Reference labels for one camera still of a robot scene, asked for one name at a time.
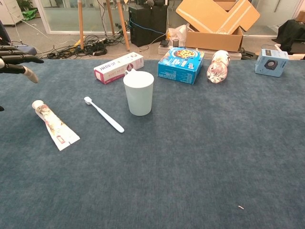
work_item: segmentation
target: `white cabinet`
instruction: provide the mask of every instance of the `white cabinet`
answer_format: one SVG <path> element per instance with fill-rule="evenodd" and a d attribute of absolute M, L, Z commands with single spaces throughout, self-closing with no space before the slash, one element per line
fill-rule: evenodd
<path fill-rule="evenodd" d="M 14 25 L 23 20 L 16 0 L 0 0 L 0 20 L 4 25 Z"/>

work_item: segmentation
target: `toothbrush handle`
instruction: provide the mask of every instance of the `toothbrush handle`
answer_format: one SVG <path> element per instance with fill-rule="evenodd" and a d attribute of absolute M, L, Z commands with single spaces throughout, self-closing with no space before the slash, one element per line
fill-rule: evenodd
<path fill-rule="evenodd" d="M 101 108 L 99 108 L 98 106 L 96 106 L 95 104 L 92 104 L 96 110 L 101 114 L 101 116 L 103 116 L 108 123 L 110 123 L 114 129 L 116 129 L 117 131 L 119 131 L 120 133 L 124 133 L 124 128 L 118 124 L 113 118 L 111 118 L 106 112 L 104 112 Z"/>

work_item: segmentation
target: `blue box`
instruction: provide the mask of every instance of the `blue box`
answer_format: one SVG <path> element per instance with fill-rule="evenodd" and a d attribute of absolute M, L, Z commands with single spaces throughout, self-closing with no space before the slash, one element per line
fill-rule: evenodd
<path fill-rule="evenodd" d="M 262 49 L 255 64 L 255 73 L 280 77 L 288 61 L 287 52 Z"/>
<path fill-rule="evenodd" d="M 194 84 L 203 64 L 204 52 L 185 48 L 171 48 L 158 62 L 158 76 Z"/>

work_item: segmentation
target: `robotic hand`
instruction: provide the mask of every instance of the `robotic hand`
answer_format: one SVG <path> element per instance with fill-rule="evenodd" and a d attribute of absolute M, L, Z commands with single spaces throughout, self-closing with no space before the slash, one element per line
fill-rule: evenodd
<path fill-rule="evenodd" d="M 36 56 L 28 55 L 12 46 L 0 45 L 0 73 L 24 74 L 34 83 L 38 83 L 36 74 L 29 68 L 18 65 L 24 62 L 43 63 L 43 60 Z"/>

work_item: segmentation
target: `computer tower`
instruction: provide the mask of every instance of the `computer tower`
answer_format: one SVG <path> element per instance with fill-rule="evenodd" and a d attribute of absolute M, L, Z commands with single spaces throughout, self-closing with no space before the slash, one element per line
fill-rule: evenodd
<path fill-rule="evenodd" d="M 129 7 L 131 42 L 140 47 L 165 39 L 167 6 Z"/>

